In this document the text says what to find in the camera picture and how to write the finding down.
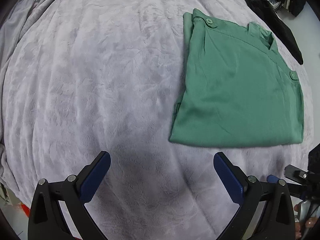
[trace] red object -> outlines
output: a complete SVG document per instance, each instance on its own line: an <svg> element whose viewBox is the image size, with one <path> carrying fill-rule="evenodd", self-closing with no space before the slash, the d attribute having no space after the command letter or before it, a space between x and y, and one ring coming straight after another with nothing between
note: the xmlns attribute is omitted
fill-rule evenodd
<svg viewBox="0 0 320 240"><path fill-rule="evenodd" d="M27 215L27 217L29 217L30 216L30 209L25 204L22 204L22 203L21 203L21 207L22 207L22 210L24 211L24 213Z"/></svg>

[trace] plush blanket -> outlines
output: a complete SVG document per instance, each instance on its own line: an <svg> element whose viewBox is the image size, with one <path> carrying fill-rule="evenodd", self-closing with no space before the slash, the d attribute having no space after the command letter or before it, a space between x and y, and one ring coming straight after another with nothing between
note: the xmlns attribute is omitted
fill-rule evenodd
<svg viewBox="0 0 320 240"><path fill-rule="evenodd" d="M30 206L39 179L64 180L106 150L86 207L109 239L215 239L238 208L212 165L221 149L168 142L193 8L268 28L244 0L20 0L0 31L1 181ZM276 41L303 90L303 143L222 149L261 180L306 169L313 144L306 71Z"/></svg>

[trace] silver screw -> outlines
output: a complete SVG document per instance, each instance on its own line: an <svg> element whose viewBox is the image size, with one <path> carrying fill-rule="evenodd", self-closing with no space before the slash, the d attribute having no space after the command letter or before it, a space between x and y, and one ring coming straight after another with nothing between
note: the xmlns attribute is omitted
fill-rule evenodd
<svg viewBox="0 0 320 240"><path fill-rule="evenodd" d="M44 183L45 183L45 179L41 179L41 180L38 181L39 185L43 185Z"/></svg>
<svg viewBox="0 0 320 240"><path fill-rule="evenodd" d="M250 182L256 182L256 181L257 181L257 178L256 178L255 176L249 176L249 177L248 177L248 180L249 180Z"/></svg>
<svg viewBox="0 0 320 240"><path fill-rule="evenodd" d="M70 182L75 181L75 179L76 179L76 176L75 176L75 175L70 175L70 176L68 177L68 181L70 181Z"/></svg>
<svg viewBox="0 0 320 240"><path fill-rule="evenodd" d="M285 180L283 180L283 179L278 180L278 182L279 182L279 184L280 184L281 186L284 186L284 185L285 185Z"/></svg>

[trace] green shirt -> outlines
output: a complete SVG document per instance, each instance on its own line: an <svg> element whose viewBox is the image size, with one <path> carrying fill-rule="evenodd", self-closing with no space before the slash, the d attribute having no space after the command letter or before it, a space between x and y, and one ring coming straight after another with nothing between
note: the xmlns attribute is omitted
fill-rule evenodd
<svg viewBox="0 0 320 240"><path fill-rule="evenodd" d="M301 143L298 75L270 31L185 13L185 92L174 108L169 141L201 147Z"/></svg>

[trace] gray cloth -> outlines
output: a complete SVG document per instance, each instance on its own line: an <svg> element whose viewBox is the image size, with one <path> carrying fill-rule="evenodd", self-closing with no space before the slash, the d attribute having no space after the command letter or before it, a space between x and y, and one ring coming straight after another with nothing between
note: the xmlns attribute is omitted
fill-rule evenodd
<svg viewBox="0 0 320 240"><path fill-rule="evenodd" d="M64 180L106 150L111 168L86 207L109 239L215 239L238 208L212 166L219 149L168 142L183 84L182 15L198 8L239 25L268 27L244 0L50 3L22 28L9 60L1 179L30 206L39 179ZM288 164L306 169L313 144L306 71L276 41L299 75L304 140L223 149L258 179L282 177Z"/></svg>

